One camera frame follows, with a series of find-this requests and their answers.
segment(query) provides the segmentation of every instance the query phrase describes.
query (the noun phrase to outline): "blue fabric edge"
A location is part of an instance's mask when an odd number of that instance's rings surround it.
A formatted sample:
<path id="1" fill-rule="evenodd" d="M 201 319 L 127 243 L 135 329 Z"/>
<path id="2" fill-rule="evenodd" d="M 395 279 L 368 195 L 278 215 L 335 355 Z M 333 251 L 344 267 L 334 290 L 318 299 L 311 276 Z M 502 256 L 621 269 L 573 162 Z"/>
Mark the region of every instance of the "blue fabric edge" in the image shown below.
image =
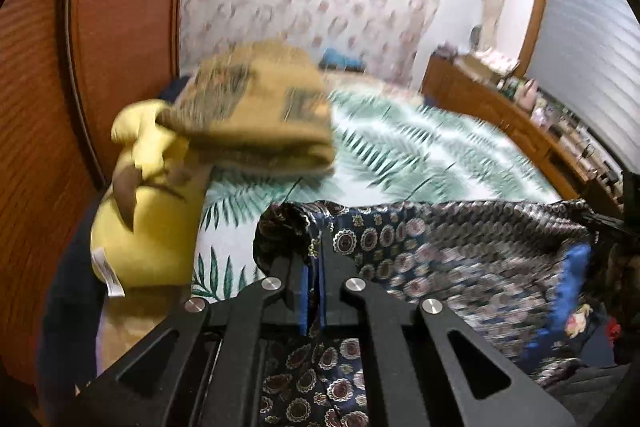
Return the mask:
<path id="1" fill-rule="evenodd" d="M 300 335 L 305 336 L 308 327 L 308 304 L 309 304 L 309 267 L 305 264 L 302 269 L 302 288 L 300 291 Z"/>
<path id="2" fill-rule="evenodd" d="M 318 256 L 318 293 L 319 293 L 319 314 L 320 314 L 320 329 L 324 330 L 326 326 L 326 300 L 325 300 L 325 285 L 324 285 L 324 253 L 320 251 Z"/>
<path id="3" fill-rule="evenodd" d="M 564 337 L 564 325 L 577 306 L 590 255 L 591 245 L 588 243 L 572 245 L 564 254 L 561 281 L 546 327 L 536 332 L 534 339 L 524 347 L 515 362 L 524 373 L 533 373 L 540 362 L 549 356 L 554 343 Z"/>

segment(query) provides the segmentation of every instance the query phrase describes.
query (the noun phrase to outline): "plush toy tag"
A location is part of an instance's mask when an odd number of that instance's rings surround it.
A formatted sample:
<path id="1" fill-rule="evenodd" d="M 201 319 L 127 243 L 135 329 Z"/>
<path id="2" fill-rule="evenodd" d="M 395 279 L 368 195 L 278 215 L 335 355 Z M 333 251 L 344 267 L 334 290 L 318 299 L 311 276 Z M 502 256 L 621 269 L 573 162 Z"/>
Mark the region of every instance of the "plush toy tag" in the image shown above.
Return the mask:
<path id="1" fill-rule="evenodd" d="M 118 280 L 118 276 L 113 271 L 104 255 L 104 248 L 96 248 L 91 252 L 91 260 L 94 262 L 95 268 L 100 272 L 104 283 L 107 285 L 107 294 L 110 297 L 124 297 L 124 289 Z"/>

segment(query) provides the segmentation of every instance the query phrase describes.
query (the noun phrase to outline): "green leaf pattern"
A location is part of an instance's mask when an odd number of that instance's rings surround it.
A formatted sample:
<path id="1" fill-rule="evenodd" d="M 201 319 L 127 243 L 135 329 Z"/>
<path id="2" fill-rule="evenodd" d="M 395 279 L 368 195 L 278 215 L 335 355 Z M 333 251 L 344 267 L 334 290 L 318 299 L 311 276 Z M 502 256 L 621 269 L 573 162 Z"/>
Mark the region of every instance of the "green leaf pattern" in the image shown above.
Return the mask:
<path id="1" fill-rule="evenodd" d="M 258 218 L 272 202 L 560 199 L 491 124 L 370 93 L 335 90 L 330 99 L 337 152 L 332 172 L 287 178 L 214 169 L 200 219 L 194 295 L 228 299 L 263 277 L 253 260 L 253 240 Z"/>

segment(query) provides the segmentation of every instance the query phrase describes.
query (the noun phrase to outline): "dark blanket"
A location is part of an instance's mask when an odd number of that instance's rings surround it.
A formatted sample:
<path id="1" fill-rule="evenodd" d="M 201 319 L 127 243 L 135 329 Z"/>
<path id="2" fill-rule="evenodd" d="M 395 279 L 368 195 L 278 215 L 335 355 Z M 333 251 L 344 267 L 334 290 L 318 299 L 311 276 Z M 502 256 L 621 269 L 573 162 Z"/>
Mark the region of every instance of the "dark blanket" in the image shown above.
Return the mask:
<path id="1" fill-rule="evenodd" d="M 177 78 L 158 96 L 173 102 L 187 83 Z M 91 226 L 104 190 L 85 210 L 47 295 L 38 344 L 38 398 L 47 419 L 58 414 L 96 377 L 96 335 L 106 286 L 91 267 Z"/>
<path id="2" fill-rule="evenodd" d="M 587 427 L 614 394 L 628 371 L 628 365 L 606 368 L 580 367 L 569 378 L 547 388 L 547 392 L 574 416 L 576 427 Z M 627 425 L 634 425 L 631 418 L 628 421 Z"/>

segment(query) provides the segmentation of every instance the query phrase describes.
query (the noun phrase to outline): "wooden cabinet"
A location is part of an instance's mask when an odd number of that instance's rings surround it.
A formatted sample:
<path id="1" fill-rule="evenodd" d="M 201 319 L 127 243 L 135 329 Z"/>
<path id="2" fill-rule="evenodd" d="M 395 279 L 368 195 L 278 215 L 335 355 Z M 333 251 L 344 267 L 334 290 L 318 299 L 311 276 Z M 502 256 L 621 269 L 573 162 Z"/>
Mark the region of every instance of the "wooden cabinet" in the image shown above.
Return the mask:
<path id="1" fill-rule="evenodd" d="M 422 93 L 438 107 L 468 114 L 499 127 L 538 167 L 564 199 L 584 192 L 588 178 L 576 160 L 533 125 L 523 110 L 490 86 L 472 81 L 452 62 L 432 55 Z"/>
<path id="2" fill-rule="evenodd" d="M 49 284 L 96 194 L 63 90 L 57 2 L 0 7 L 0 359 L 28 384 Z"/>

